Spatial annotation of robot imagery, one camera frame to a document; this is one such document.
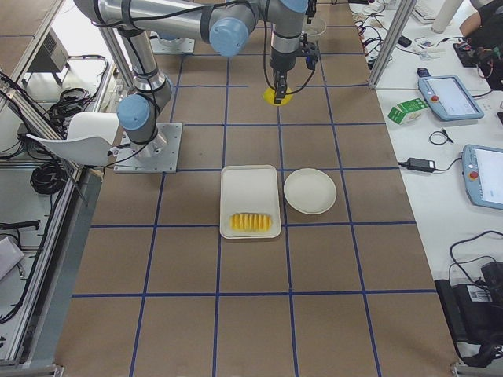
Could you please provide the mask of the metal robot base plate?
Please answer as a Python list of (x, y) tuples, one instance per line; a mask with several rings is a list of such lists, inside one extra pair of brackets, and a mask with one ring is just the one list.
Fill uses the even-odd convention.
[(178, 165), (178, 154), (182, 140), (182, 123), (158, 123), (158, 133), (149, 144), (137, 155), (140, 145), (131, 144), (127, 133), (123, 131), (121, 148), (117, 154), (119, 163), (113, 166), (117, 174), (153, 174), (175, 173)]

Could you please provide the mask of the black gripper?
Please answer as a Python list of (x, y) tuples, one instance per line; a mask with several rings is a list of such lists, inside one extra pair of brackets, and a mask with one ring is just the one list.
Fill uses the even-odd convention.
[(302, 57), (306, 66), (310, 69), (309, 57), (298, 49), (291, 53), (282, 53), (275, 49), (270, 53), (270, 66), (273, 69), (274, 79), (274, 103), (281, 103), (288, 92), (287, 73), (295, 67), (296, 60)]

